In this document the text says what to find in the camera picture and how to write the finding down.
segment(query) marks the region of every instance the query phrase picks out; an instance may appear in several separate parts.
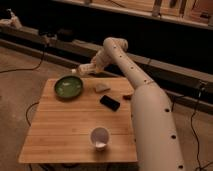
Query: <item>wooden shelf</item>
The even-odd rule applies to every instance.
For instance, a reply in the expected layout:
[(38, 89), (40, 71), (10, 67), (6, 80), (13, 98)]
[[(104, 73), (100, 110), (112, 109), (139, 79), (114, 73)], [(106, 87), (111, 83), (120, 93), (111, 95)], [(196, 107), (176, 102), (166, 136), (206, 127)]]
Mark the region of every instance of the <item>wooden shelf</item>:
[(161, 16), (153, 17), (152, 8), (154, 0), (115, 0), (115, 2), (124, 5), (125, 8), (116, 6), (116, 4), (107, 2), (107, 0), (93, 0), (93, 3), (86, 5), (84, 0), (53, 0), (60, 3), (67, 3), (72, 5), (84, 6), (93, 9), (99, 9), (109, 12), (127, 14), (137, 17), (148, 18), (152, 20), (165, 21), (175, 24), (186, 25), (190, 27), (202, 28), (213, 30), (213, 27), (208, 26), (206, 22), (201, 22), (195, 20), (191, 17), (191, 9), (194, 3), (194, 0), (187, 0), (184, 15), (179, 13), (180, 10), (180, 0), (178, 0), (174, 8), (169, 8), (169, 0), (164, 0), (161, 7)]

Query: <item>floor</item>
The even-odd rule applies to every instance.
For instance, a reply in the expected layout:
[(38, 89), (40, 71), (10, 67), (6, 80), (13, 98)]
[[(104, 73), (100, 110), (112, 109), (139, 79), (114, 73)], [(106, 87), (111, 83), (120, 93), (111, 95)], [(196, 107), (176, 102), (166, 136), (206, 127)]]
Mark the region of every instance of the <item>floor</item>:
[[(0, 47), (0, 71), (14, 68), (34, 67), (39, 59)], [(43, 86), (48, 78), (58, 78), (69, 74), (65, 68), (49, 62), (43, 62), (35, 71), (19, 71), (0, 74), (0, 171), (28, 171), (27, 165), (18, 163), (25, 136), (29, 129), (25, 120), (25, 112), (29, 105), (39, 101)], [(29, 112), (33, 117), (35, 108)], [(186, 170), (194, 171), (197, 167), (196, 141), (190, 128), (190, 116), (193, 109), (176, 104), (174, 118), (180, 138)], [(202, 165), (213, 161), (213, 116), (198, 112), (195, 117), (195, 128), (201, 142), (200, 160)], [(33, 171), (40, 171), (33, 164)], [(79, 165), (73, 169), (62, 169), (56, 165), (56, 170), (137, 170), (135, 165)], [(213, 171), (213, 165), (207, 168)]]

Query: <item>black cable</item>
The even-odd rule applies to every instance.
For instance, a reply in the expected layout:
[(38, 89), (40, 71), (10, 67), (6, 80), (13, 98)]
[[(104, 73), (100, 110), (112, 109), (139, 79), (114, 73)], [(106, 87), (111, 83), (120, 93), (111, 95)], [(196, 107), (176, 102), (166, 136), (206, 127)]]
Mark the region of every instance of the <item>black cable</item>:
[(34, 71), (34, 70), (38, 69), (41, 66), (42, 62), (44, 61), (45, 51), (46, 51), (46, 45), (44, 46), (43, 53), (40, 58), (40, 62), (37, 66), (35, 66), (33, 68), (20, 68), (20, 69), (10, 69), (10, 70), (6, 70), (6, 71), (0, 71), (0, 74), (7, 73), (7, 72), (14, 72), (14, 71)]
[(35, 105), (37, 105), (37, 104), (39, 104), (39, 102), (36, 102), (36, 103), (31, 104), (31, 105), (27, 108), (27, 110), (26, 110), (25, 117), (26, 117), (27, 124), (28, 124), (29, 126), (31, 126), (31, 123), (30, 123), (30, 120), (29, 120), (29, 118), (28, 118), (28, 112), (29, 112), (29, 110), (30, 110), (33, 106), (35, 106)]
[(199, 90), (199, 95), (198, 95), (197, 101), (196, 101), (196, 103), (195, 103), (194, 112), (193, 112), (193, 114), (192, 114), (192, 116), (191, 116), (191, 120), (190, 120), (191, 129), (192, 129), (192, 131), (193, 131), (194, 137), (195, 137), (196, 142), (197, 142), (197, 155), (196, 155), (196, 157), (197, 157), (197, 162), (198, 162), (198, 169), (199, 169), (199, 171), (202, 170), (201, 162), (200, 162), (200, 159), (199, 159), (199, 154), (200, 154), (200, 141), (199, 141), (198, 135), (197, 135), (197, 133), (196, 133), (196, 131), (195, 131), (195, 128), (194, 128), (194, 125), (193, 125), (193, 118), (194, 118), (194, 117), (196, 116), (196, 114), (197, 114), (197, 107), (198, 107), (199, 102), (200, 102), (201, 93), (202, 93), (202, 91)]
[(113, 0), (105, 0), (105, 1), (111, 2), (112, 4), (115, 4), (115, 5), (119, 6), (119, 7), (126, 8), (126, 6), (124, 6), (124, 5), (120, 4), (120, 3), (117, 3), (117, 2), (115, 2)]
[(28, 164), (30, 171), (33, 171), (32, 165)]
[(213, 164), (213, 161), (212, 162), (209, 162), (208, 164), (206, 164), (205, 166), (202, 167), (202, 169), (206, 169), (207, 167), (209, 167), (210, 165)]
[(172, 108), (171, 108), (172, 111), (174, 110), (174, 106), (175, 106), (175, 103), (176, 103), (177, 99), (181, 99), (183, 97), (186, 97), (186, 95), (181, 95), (181, 96), (174, 97), (174, 99), (172, 101)]

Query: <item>cable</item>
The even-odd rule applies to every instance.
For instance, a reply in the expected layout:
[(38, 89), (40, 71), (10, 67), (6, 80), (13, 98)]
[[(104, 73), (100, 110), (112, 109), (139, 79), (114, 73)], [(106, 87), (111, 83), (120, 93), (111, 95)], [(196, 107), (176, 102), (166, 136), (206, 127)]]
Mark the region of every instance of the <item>cable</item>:
[(204, 169), (206, 169), (207, 167), (209, 167), (210, 165), (213, 164), (213, 162), (209, 162), (208, 164), (202, 166), (201, 165), (201, 162), (200, 162), (200, 159), (199, 159), (199, 154), (200, 154), (200, 141), (199, 141), (199, 138), (198, 138), (198, 135), (195, 131), (195, 128), (194, 128), (194, 125), (193, 125), (193, 118), (196, 116), (196, 113), (197, 113), (197, 108), (198, 108), (198, 105), (199, 105), (199, 102), (200, 102), (200, 98), (201, 98), (201, 95), (202, 95), (202, 92), (205, 90), (205, 85), (201, 85), (201, 87), (199, 88), (199, 94), (198, 94), (198, 98), (197, 98), (197, 101), (196, 101), (196, 104), (195, 104), (195, 107), (194, 107), (194, 112), (191, 116), (191, 128), (192, 128), (192, 131), (194, 133), (194, 137), (197, 141), (197, 162), (198, 162), (198, 167), (195, 168), (195, 171), (204, 171)]
[(213, 161), (212, 162), (209, 162), (208, 164), (206, 164), (205, 166), (202, 167), (202, 169), (206, 169), (207, 167), (209, 167), (210, 165), (213, 164)]
[(181, 98), (183, 98), (183, 97), (186, 97), (186, 95), (181, 95), (181, 96), (176, 96), (176, 97), (174, 97), (174, 100), (173, 100), (173, 102), (172, 102), (172, 108), (171, 108), (172, 111), (174, 110), (175, 103), (176, 103), (177, 99), (181, 99)]
[(26, 117), (27, 124), (28, 124), (29, 126), (31, 126), (31, 123), (30, 123), (30, 120), (29, 120), (29, 118), (28, 118), (28, 112), (29, 112), (29, 110), (30, 110), (33, 106), (35, 106), (35, 105), (37, 105), (37, 104), (39, 104), (39, 102), (36, 102), (36, 103), (31, 104), (31, 105), (27, 108), (27, 110), (26, 110), (25, 117)]
[(113, 0), (105, 0), (105, 1), (111, 2), (112, 4), (115, 4), (115, 5), (119, 6), (119, 7), (126, 8), (126, 6), (124, 6), (124, 5), (120, 4), (120, 3), (117, 3), (117, 2), (115, 2)]
[(193, 112), (193, 114), (192, 114), (192, 116), (191, 116), (191, 119), (190, 119), (191, 129), (192, 129), (193, 134), (194, 134), (194, 137), (195, 137), (195, 139), (196, 139), (196, 141), (197, 141), (197, 155), (196, 155), (196, 157), (197, 157), (197, 162), (198, 162), (198, 169), (199, 169), (200, 171), (202, 170), (201, 162), (200, 162), (200, 159), (199, 159), (199, 154), (200, 154), (200, 141), (199, 141), (198, 135), (197, 135), (197, 133), (196, 133), (196, 131), (195, 131), (195, 128), (194, 128), (194, 125), (193, 125), (193, 118), (194, 118), (195, 115), (197, 114), (197, 107), (198, 107), (199, 102), (200, 102), (201, 93), (202, 93), (202, 91), (199, 90), (199, 95), (198, 95), (197, 101), (196, 101), (196, 103), (195, 103), (194, 112)]
[(33, 68), (20, 68), (20, 69), (10, 69), (10, 70), (6, 70), (6, 71), (0, 71), (0, 74), (7, 73), (7, 72), (14, 72), (14, 71), (34, 71), (34, 70), (38, 69), (41, 66), (42, 62), (44, 61), (45, 51), (46, 51), (46, 45), (44, 46), (43, 53), (40, 58), (40, 62), (37, 66), (35, 66)]

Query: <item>small object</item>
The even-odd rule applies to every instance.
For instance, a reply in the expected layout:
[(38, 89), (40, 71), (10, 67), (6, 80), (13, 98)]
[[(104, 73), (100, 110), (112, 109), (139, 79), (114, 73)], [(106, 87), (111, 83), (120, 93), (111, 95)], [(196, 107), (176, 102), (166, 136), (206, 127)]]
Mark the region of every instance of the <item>small object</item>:
[(202, 12), (202, 13), (200, 14), (200, 17), (201, 17), (201, 18), (209, 19), (209, 18), (211, 17), (211, 15), (210, 15), (209, 13), (207, 13), (207, 12)]
[(56, 82), (54, 90), (62, 99), (73, 99), (81, 94), (83, 82), (79, 77), (66, 76)]
[(106, 128), (95, 128), (90, 134), (90, 139), (97, 151), (103, 151), (109, 142), (109, 132)]
[(14, 14), (14, 12), (11, 9), (8, 9), (11, 15), (11, 25), (14, 26), (17, 29), (20, 29), (22, 27), (22, 24), (19, 20), (19, 18)]
[(103, 91), (110, 90), (110, 87), (107, 84), (104, 83), (98, 83), (95, 85), (95, 92), (96, 93), (101, 93)]
[(110, 109), (112, 109), (113, 111), (118, 110), (118, 108), (120, 107), (120, 103), (117, 102), (116, 100), (112, 99), (111, 97), (104, 95), (101, 99), (100, 99), (100, 103), (109, 107)]
[(131, 100), (132, 94), (123, 95), (123, 99), (125, 100)]

